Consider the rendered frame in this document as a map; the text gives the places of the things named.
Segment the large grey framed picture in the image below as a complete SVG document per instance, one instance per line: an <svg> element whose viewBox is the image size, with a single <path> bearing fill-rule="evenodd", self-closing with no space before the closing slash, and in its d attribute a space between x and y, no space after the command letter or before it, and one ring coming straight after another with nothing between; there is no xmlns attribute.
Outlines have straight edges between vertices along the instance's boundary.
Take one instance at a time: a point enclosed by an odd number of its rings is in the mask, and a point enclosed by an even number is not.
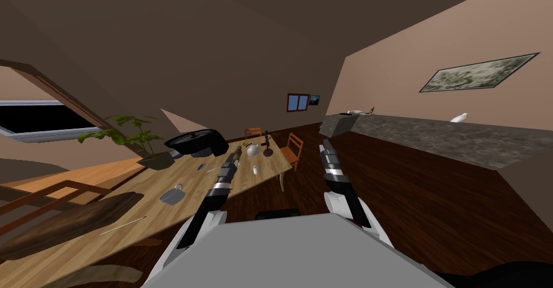
<svg viewBox="0 0 553 288"><path fill-rule="evenodd" d="M536 52L441 69L435 72L420 93L492 89L538 55Z"/></svg>

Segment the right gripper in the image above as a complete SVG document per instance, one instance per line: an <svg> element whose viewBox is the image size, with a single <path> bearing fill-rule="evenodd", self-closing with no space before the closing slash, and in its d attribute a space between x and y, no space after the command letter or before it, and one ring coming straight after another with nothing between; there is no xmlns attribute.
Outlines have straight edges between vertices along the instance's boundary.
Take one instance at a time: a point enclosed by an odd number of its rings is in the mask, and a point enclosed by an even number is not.
<svg viewBox="0 0 553 288"><path fill-rule="evenodd" d="M319 145L320 153L322 154L322 162L324 165L336 166L340 165L338 156L328 139L323 140L323 145Z"/></svg>

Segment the white framed dark window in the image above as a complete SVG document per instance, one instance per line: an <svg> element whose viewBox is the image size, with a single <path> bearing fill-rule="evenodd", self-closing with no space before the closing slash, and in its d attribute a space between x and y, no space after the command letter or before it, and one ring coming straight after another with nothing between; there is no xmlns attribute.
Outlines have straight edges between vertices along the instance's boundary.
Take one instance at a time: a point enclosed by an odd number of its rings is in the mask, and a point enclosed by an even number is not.
<svg viewBox="0 0 553 288"><path fill-rule="evenodd" d="M100 129L63 103L0 101L0 134L23 143L77 139Z"/></svg>

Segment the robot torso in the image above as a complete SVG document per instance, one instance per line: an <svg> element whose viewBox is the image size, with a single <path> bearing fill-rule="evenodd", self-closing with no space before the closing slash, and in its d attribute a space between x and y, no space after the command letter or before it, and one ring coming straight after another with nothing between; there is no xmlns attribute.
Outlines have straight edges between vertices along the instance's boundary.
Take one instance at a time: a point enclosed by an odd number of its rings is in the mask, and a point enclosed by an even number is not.
<svg viewBox="0 0 553 288"><path fill-rule="evenodd" d="M227 223L211 212L190 247L178 233L141 288L453 288L368 218L370 230L333 213Z"/></svg>

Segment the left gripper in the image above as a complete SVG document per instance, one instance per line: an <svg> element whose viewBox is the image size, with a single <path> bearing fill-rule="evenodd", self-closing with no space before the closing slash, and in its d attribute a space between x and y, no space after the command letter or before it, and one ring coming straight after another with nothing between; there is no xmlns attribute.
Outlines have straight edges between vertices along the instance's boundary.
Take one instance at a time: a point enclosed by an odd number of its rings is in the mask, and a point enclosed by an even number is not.
<svg viewBox="0 0 553 288"><path fill-rule="evenodd" d="M241 146L237 145L234 152L230 153L226 161L224 162L222 169L225 171L236 171L237 165L236 162L239 161L242 154Z"/></svg>

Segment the grey mug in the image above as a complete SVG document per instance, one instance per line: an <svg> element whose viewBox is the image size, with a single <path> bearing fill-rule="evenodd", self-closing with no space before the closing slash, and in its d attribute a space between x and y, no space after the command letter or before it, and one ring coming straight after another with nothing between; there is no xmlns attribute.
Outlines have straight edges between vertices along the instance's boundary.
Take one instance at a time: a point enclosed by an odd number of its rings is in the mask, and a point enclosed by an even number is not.
<svg viewBox="0 0 553 288"><path fill-rule="evenodd" d="M185 197L186 193L183 191L182 183L179 183L163 193L159 197L159 201L168 205L175 205Z"/></svg>

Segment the black cooking pot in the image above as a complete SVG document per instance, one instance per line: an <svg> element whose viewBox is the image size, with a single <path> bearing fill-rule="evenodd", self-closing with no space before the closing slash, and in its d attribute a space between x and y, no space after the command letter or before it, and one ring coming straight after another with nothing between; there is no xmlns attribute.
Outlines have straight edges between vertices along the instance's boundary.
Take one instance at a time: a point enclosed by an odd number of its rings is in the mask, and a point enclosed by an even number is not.
<svg viewBox="0 0 553 288"><path fill-rule="evenodd" d="M203 129L187 132L164 141L167 148L176 150L181 155L192 157L208 157L210 155L224 155L228 148L228 142L222 134L215 129Z"/></svg>

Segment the green potted plant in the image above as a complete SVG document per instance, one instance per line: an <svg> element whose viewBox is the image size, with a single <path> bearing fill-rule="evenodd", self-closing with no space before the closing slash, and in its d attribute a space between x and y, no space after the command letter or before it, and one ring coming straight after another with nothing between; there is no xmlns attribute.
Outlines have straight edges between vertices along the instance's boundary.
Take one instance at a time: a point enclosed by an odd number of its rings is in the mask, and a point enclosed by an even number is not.
<svg viewBox="0 0 553 288"><path fill-rule="evenodd" d="M151 141L162 140L161 137L153 135L149 130L143 130L143 124L151 124L148 120L140 119L135 116L109 116L109 119L115 120L118 126L123 126L125 123L130 123L131 126L137 128L139 132L130 137L125 137L118 129L110 128L100 130L98 132L87 132L79 135L77 138L79 143L83 143L88 138L103 139L109 137L117 145L137 145L138 151L144 152L145 157L137 161L138 164L151 170L163 170L169 168L175 162L175 158L168 151L155 152Z"/></svg>

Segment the dark brown wooden chair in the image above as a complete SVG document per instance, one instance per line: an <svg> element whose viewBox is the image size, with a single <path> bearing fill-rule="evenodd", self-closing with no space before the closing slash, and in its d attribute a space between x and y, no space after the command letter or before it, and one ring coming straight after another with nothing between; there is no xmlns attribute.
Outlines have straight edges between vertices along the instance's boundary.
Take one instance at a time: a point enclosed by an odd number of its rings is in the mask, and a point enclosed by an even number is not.
<svg viewBox="0 0 553 288"><path fill-rule="evenodd" d="M0 246L1 260L22 259L79 236L83 236L98 228L110 225L127 213L144 197L142 193L136 193L134 191L112 196L112 191L110 189L72 180L64 180L0 206L0 215L28 205L34 200L45 197L64 187L71 187L74 191L18 219L1 225L0 236L38 218L40 215L51 211L65 201L71 200L86 192L97 193L105 198L92 204L81 205L59 213L17 235L15 238Z"/></svg>
<svg viewBox="0 0 553 288"><path fill-rule="evenodd" d="M143 272L121 265L92 265L79 269L42 288L70 288L96 282L137 282Z"/></svg>

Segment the light wooden table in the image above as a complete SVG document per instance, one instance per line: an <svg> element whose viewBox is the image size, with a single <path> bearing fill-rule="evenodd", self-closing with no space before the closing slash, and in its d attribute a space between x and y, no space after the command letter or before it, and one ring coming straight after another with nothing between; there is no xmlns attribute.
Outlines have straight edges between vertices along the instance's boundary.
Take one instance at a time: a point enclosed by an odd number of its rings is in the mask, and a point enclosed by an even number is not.
<svg viewBox="0 0 553 288"><path fill-rule="evenodd" d="M227 155L193 158L183 156L169 168L145 170L113 194L134 191L144 197L116 222L83 236L56 245L25 258L0 264L0 288L42 288L79 269L100 265L99 262L115 253L151 238L194 215L208 190L217 180ZM159 201L159 197L182 183L185 197L175 205ZM137 218L146 218L106 235L101 233Z"/></svg>

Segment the thin silver knife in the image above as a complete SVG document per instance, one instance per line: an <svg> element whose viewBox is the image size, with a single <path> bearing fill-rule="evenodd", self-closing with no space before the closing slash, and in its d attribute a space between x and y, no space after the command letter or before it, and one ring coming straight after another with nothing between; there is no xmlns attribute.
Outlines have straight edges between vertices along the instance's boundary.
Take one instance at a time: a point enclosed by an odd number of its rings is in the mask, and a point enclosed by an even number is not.
<svg viewBox="0 0 553 288"><path fill-rule="evenodd" d="M128 223L122 224L122 225L120 225L120 226L118 226L118 227L114 227L114 228L112 228L112 229L110 229L110 230L107 230L107 231L101 233L100 236L106 235L106 234L111 233L112 231L118 230L118 229L120 229L120 228L122 228L122 227L124 227L124 226L127 226L127 225L133 224L133 223L135 223L135 222L138 222L138 221L140 221L140 220L142 220L142 219L144 219L144 218L146 218L146 216L137 218L137 219L132 220L132 221L130 221L130 222L128 222Z"/></svg>

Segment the brown framed window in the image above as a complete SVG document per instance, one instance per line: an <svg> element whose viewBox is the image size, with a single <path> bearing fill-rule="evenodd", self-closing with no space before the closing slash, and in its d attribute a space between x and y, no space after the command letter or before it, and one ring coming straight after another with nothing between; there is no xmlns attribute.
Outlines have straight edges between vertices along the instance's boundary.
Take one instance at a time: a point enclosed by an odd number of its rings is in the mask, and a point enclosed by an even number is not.
<svg viewBox="0 0 553 288"><path fill-rule="evenodd" d="M308 94L287 94L287 112L306 111L309 105L310 95Z"/></svg>

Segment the grey stone counter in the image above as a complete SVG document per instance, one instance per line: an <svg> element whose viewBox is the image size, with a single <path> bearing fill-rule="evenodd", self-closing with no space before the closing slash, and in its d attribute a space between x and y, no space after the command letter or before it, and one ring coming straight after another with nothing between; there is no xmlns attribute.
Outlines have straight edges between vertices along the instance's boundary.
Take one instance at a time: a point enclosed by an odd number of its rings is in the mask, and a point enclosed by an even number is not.
<svg viewBox="0 0 553 288"><path fill-rule="evenodd" d="M319 133L355 132L424 152L500 170L544 159L553 163L553 131L441 120L362 115L327 115Z"/></svg>

